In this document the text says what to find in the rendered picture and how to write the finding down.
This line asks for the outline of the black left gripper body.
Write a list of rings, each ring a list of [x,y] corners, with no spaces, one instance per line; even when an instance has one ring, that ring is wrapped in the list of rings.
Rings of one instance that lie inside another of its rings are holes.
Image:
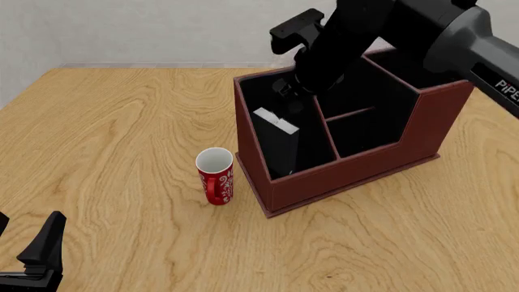
[[[57,292],[62,277],[62,271],[45,266],[24,272],[0,272],[0,292]]]

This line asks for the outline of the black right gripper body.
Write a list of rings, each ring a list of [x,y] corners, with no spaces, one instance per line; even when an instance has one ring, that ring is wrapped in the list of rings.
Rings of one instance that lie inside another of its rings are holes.
[[[299,98],[303,96],[303,89],[296,79],[277,79],[272,84],[272,90],[282,98]]]

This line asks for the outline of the black book with white pages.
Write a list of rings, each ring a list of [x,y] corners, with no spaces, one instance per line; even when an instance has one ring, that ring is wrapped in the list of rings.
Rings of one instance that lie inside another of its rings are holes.
[[[264,108],[253,111],[251,121],[267,167],[279,177],[296,170],[299,128]]]

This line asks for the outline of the red-brown desk caddy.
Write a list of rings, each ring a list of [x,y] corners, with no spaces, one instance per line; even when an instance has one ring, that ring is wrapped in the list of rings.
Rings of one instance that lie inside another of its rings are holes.
[[[264,158],[252,116],[266,106],[273,82],[291,72],[234,80],[236,157],[267,217],[436,159],[474,89],[398,50],[366,53],[330,92],[303,102],[297,165],[278,174]]]

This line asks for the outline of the red mug with white pattern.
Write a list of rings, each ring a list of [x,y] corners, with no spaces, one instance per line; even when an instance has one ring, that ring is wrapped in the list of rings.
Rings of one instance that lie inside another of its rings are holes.
[[[195,159],[204,194],[215,206],[228,204],[234,196],[234,156],[225,148],[207,148]]]

